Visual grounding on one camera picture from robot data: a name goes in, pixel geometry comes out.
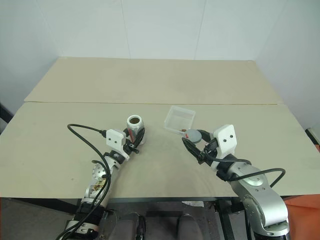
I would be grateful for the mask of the clear jar with red label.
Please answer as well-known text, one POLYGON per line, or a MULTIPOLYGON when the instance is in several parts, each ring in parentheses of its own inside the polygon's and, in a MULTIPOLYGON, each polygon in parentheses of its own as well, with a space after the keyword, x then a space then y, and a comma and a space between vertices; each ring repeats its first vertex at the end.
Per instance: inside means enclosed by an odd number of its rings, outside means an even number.
POLYGON ((128 132, 129 132, 129 136, 128 138, 130 139, 130 141, 134 144, 135 140, 136 140, 136 135, 138 133, 138 131, 141 129, 141 128, 144 128, 145 125, 144 125, 144 122, 143 122, 143 119, 141 116, 137 115, 137 114, 133 114, 133 115, 130 115, 127 120, 126 120, 126 128, 128 129, 128 132), (140 119, 140 122, 138 124, 131 124, 130 123, 130 119, 131 118, 139 118, 140 119))

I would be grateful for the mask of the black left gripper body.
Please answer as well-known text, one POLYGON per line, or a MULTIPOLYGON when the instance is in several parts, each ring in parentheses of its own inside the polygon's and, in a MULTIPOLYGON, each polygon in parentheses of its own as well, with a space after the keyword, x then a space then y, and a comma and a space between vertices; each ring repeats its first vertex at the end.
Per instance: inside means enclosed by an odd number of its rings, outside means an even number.
POLYGON ((140 152, 129 139, 125 140, 123 150, 126 154, 131 154, 131 153, 138 154, 140 152))

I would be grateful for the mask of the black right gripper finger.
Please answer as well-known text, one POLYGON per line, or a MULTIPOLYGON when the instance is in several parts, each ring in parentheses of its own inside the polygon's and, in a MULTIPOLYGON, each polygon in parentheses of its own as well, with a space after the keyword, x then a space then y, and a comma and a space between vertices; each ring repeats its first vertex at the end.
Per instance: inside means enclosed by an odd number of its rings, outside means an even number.
POLYGON ((198 129, 197 131, 200 132, 202 140, 204 140, 206 143, 210 143, 211 141, 216 141, 216 138, 213 137, 212 133, 202 129, 198 129))
POLYGON ((202 160, 202 152, 196 147, 196 145, 187 138, 182 138, 182 142, 187 151, 193 155, 197 160, 202 160))

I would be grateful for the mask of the black metal table frame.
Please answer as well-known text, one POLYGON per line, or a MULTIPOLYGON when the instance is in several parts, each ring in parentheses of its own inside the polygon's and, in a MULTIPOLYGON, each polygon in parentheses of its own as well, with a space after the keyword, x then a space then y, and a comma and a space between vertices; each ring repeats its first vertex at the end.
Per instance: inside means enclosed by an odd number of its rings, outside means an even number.
POLYGON ((241 240, 252 240, 246 231, 247 215, 238 197, 222 198, 120 198, 107 203, 94 240, 178 240, 178 220, 194 217, 203 240, 235 240, 230 216, 241 213, 241 240))

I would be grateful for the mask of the orange mat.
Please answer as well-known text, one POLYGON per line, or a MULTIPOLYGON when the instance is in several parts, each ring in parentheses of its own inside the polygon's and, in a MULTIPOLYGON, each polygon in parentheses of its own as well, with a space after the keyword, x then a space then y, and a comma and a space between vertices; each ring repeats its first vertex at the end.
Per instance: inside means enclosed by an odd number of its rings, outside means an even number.
POLYGON ((320 240, 320 194, 292 196, 284 202, 291 240, 320 240))

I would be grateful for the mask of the dark rounded shape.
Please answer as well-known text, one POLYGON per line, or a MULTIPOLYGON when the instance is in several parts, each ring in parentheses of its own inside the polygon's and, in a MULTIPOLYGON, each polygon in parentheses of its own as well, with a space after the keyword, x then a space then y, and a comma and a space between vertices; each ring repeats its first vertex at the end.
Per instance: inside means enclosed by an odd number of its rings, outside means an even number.
POLYGON ((203 240, 201 229, 190 214, 184 214, 178 219, 177 240, 203 240))

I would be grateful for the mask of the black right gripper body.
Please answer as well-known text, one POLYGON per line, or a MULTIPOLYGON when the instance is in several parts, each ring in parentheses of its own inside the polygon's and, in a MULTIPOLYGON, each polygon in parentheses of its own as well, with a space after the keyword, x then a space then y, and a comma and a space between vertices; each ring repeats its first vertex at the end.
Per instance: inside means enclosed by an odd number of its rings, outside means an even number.
POLYGON ((208 166, 211 166, 213 162, 216 161, 216 157, 218 155, 218 140, 216 138, 213 138, 211 141, 209 141, 204 149, 200 152, 198 156, 198 163, 201 165, 203 163, 206 163, 208 166))

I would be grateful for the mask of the grey and red box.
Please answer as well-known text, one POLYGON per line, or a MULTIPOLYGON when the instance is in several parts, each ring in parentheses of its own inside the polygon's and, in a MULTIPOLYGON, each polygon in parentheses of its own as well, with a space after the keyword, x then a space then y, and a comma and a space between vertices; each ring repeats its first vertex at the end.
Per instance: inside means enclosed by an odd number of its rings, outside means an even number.
POLYGON ((317 136, 316 132, 312 128, 307 128, 305 133, 315 145, 316 149, 320 152, 320 137, 317 136))

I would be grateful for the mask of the grey round jar lid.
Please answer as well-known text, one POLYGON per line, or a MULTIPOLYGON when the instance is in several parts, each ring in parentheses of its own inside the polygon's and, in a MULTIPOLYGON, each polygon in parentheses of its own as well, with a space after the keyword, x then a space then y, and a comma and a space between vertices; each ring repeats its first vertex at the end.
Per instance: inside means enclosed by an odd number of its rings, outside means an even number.
POLYGON ((184 137, 194 144, 202 140, 202 134, 197 129, 188 129, 184 132, 184 137))

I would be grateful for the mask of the clear square plastic tray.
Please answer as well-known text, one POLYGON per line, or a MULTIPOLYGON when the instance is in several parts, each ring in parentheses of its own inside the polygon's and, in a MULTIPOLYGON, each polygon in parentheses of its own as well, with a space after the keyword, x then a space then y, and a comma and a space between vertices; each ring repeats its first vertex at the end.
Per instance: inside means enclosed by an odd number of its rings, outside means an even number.
POLYGON ((175 134, 183 135, 192 128, 195 116, 195 111, 173 105, 164 120, 164 128, 175 134))

